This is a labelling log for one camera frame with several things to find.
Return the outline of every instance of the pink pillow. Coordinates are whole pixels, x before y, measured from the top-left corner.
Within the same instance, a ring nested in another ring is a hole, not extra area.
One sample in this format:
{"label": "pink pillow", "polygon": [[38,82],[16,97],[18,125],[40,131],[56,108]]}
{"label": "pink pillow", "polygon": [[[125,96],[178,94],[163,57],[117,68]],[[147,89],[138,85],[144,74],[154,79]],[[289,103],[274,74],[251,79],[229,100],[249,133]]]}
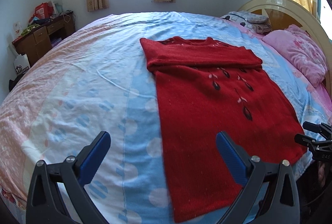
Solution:
{"label": "pink pillow", "polygon": [[285,30],[276,30],[263,41],[272,46],[313,85],[317,87],[327,72],[326,57],[307,32],[292,24]]}

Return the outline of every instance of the bed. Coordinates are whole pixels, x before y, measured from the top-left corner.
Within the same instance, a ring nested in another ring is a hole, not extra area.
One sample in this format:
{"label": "bed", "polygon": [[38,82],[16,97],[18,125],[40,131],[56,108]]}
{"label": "bed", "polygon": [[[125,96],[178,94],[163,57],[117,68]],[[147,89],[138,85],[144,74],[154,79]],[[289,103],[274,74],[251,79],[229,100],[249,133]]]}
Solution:
{"label": "bed", "polygon": [[[252,0],[242,10],[267,15],[272,28],[299,24],[332,66],[332,47],[316,19],[290,0]],[[20,223],[30,178],[39,159],[62,162],[101,131],[111,134],[109,154],[87,193],[109,223],[174,223],[163,170],[154,78],[139,40],[212,37],[251,49],[293,105],[297,118],[332,123],[331,103],[261,36],[229,21],[204,15],[155,12],[110,15],[65,39],[41,58],[0,107],[2,199]],[[324,84],[331,95],[331,77]],[[306,133],[317,139],[318,135]],[[307,152],[293,166],[298,179],[311,163]],[[79,222],[65,188],[64,201]],[[185,223],[216,223],[223,208]],[[247,222],[258,210],[253,207]]]}

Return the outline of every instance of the wooden desk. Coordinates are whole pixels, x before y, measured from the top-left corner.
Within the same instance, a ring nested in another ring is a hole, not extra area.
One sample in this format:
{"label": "wooden desk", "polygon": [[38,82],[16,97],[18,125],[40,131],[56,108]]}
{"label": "wooden desk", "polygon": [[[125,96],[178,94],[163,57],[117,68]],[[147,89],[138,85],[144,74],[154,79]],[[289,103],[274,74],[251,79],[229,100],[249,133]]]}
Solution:
{"label": "wooden desk", "polygon": [[56,17],[53,21],[45,23],[38,28],[33,29],[13,45],[18,54],[26,54],[30,66],[33,66],[49,50],[52,49],[51,41],[62,38],[64,40],[75,32],[75,22],[73,12]]}

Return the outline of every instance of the curved headboard frame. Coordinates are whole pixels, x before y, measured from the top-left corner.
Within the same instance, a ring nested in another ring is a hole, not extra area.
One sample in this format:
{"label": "curved headboard frame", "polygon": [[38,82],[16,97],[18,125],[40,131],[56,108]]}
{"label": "curved headboard frame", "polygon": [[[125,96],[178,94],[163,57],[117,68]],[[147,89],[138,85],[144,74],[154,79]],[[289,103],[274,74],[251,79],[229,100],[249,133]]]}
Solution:
{"label": "curved headboard frame", "polygon": [[[319,24],[318,20],[309,13],[303,6],[292,0],[251,0],[243,5],[239,11],[245,10],[248,12],[255,12],[258,10],[262,11],[262,15],[268,17],[266,9],[272,9],[280,11],[284,14],[295,19],[299,25],[302,25],[302,29],[307,31],[311,38],[317,43],[317,45],[322,49],[325,54],[326,61],[328,64],[329,71],[326,73],[326,89],[330,97],[332,96],[332,44],[325,33],[322,26]],[[288,22],[285,21],[283,24],[278,24],[277,28],[273,28],[273,17],[269,17],[272,29],[286,29],[289,25],[293,24],[289,19]]]}

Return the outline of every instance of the headboard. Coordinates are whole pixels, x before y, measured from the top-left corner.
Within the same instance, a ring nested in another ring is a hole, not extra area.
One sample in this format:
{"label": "headboard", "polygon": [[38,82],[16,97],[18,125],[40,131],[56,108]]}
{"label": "headboard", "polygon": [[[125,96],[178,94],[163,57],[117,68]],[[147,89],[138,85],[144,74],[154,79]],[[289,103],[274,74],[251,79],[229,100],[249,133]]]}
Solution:
{"label": "headboard", "polygon": [[272,30],[286,29],[295,24],[311,36],[322,49],[330,71],[324,80],[327,92],[332,96],[332,44],[318,20],[303,6],[292,0],[251,0],[243,5],[240,10],[245,10],[269,17]]}

